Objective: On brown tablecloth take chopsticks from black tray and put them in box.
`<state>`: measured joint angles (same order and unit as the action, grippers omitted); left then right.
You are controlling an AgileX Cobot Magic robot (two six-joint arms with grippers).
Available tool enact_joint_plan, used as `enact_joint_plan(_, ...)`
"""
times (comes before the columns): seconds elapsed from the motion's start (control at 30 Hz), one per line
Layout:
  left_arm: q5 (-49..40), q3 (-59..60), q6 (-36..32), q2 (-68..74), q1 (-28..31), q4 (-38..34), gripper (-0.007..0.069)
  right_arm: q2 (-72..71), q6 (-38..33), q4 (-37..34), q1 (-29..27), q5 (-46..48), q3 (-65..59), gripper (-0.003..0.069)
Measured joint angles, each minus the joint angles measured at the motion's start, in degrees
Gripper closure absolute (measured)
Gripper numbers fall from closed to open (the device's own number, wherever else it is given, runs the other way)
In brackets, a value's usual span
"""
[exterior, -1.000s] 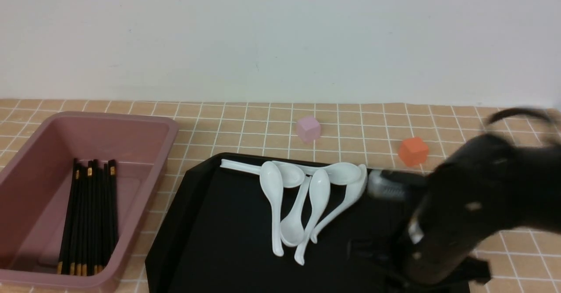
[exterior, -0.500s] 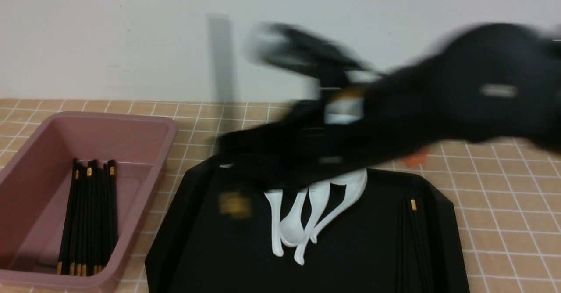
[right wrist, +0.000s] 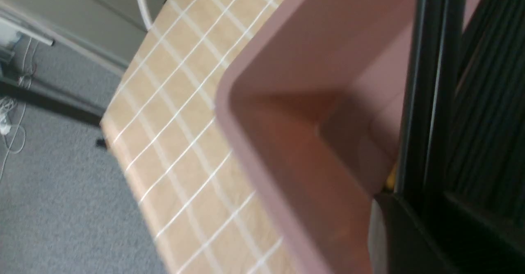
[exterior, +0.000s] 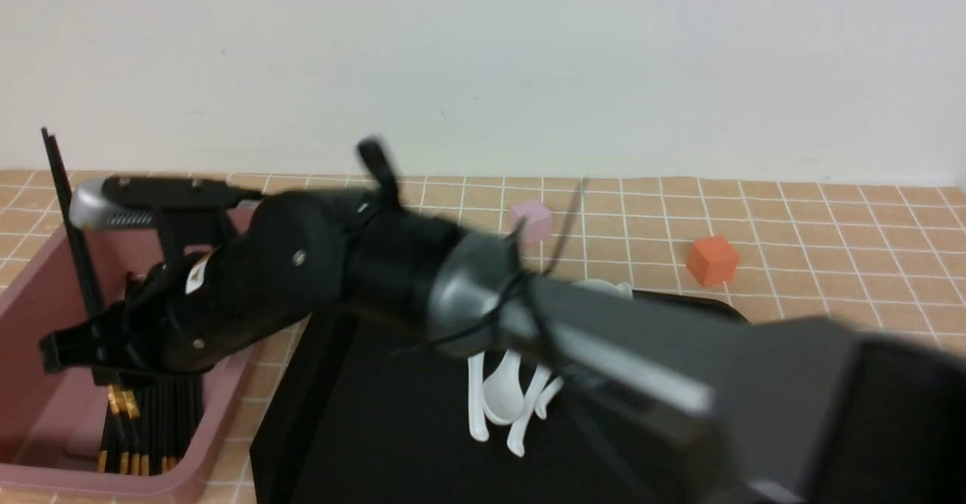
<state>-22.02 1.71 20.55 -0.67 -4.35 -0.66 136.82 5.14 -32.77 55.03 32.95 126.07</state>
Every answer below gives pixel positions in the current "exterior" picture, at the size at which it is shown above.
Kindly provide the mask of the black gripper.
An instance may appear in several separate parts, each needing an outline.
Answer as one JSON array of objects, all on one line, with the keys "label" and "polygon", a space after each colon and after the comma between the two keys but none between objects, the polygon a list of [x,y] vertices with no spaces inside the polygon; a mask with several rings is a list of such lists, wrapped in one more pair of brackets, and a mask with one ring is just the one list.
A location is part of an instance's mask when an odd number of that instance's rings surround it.
[{"label": "black gripper", "polygon": [[[42,370],[200,373],[344,297],[353,191],[265,197],[248,229],[190,264],[128,273],[123,304],[39,340]],[[130,323],[128,333],[125,323]]]}]

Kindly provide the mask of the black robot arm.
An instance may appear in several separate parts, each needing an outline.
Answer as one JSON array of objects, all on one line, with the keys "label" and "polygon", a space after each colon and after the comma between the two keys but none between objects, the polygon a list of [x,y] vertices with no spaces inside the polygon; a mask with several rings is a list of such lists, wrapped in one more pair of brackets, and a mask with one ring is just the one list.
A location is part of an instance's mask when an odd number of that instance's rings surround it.
[{"label": "black robot arm", "polygon": [[277,192],[139,299],[39,340],[46,373],[186,376],[321,309],[457,358],[510,349],[669,452],[689,503],[962,503],[964,361],[828,316],[738,325],[525,269],[390,188]]}]

